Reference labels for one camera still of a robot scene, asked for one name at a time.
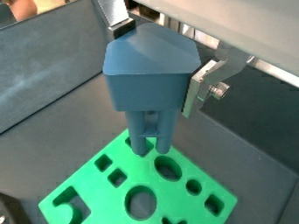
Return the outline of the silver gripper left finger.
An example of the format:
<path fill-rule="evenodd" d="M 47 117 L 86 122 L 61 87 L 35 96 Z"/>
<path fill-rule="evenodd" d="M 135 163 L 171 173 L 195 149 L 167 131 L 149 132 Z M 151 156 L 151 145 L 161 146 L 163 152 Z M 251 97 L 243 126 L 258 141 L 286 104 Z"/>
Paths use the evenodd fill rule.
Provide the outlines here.
<path fill-rule="evenodd" d="M 126 0 L 93 0 L 107 27 L 107 38 L 121 38 L 137 28 L 137 21 L 129 16 Z"/>

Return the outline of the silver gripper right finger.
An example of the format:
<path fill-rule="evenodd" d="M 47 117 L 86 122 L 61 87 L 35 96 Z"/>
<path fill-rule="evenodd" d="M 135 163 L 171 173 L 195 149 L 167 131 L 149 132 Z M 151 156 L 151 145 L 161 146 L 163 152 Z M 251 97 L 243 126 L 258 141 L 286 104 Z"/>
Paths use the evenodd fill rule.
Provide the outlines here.
<path fill-rule="evenodd" d="M 221 41 L 215 58 L 218 60 L 213 59 L 191 77 L 182 109 L 185 117 L 191 116 L 195 100 L 199 100 L 201 105 L 203 105 L 211 95 L 218 100 L 225 97 L 230 86 L 223 81 L 245 69 L 251 55 L 235 46 Z"/>

